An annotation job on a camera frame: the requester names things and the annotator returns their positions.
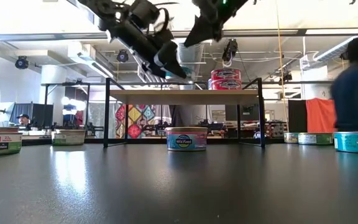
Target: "person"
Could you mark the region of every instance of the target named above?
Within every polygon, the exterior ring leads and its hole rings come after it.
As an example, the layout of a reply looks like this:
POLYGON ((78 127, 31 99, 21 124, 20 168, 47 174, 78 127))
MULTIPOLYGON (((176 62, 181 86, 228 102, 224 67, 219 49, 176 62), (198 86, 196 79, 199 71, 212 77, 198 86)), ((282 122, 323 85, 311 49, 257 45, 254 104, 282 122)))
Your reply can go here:
POLYGON ((30 117, 27 114, 20 114, 16 118, 19 119, 20 125, 27 126, 30 124, 30 117))
POLYGON ((336 111, 335 128, 338 131, 358 131, 358 37, 349 42, 346 53, 350 66, 331 87, 336 111))

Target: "table surface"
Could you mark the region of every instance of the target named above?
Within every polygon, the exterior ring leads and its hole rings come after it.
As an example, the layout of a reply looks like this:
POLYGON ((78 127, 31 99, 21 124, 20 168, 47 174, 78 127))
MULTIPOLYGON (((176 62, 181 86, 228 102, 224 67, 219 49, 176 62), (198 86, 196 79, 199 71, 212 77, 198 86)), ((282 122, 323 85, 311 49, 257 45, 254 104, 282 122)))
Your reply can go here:
POLYGON ((358 154, 296 144, 24 147, 0 156, 3 223, 358 223, 358 154))
POLYGON ((258 103, 257 90, 111 90, 130 105, 244 105, 258 103))

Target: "stacked tuna cans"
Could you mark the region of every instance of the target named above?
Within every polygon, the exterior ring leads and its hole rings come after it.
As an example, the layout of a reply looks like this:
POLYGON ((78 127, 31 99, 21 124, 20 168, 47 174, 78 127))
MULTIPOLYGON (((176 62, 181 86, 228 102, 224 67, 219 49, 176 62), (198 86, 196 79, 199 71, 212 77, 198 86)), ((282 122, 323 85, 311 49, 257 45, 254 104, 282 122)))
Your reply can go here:
POLYGON ((241 90, 241 71, 222 68, 211 72, 212 90, 241 90))

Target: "patterned fabric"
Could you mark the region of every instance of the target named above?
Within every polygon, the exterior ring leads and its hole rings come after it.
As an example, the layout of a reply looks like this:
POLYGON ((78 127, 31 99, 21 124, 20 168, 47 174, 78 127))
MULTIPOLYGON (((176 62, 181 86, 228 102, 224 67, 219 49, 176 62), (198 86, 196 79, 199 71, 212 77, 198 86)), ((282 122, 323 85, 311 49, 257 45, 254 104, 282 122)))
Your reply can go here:
MULTIPOLYGON (((145 133, 142 133, 142 128, 154 123, 155 106, 129 105, 128 108, 128 138, 137 139, 145 136, 145 133)), ((116 137, 124 138, 125 105, 121 105, 116 112, 116 124, 116 137)))

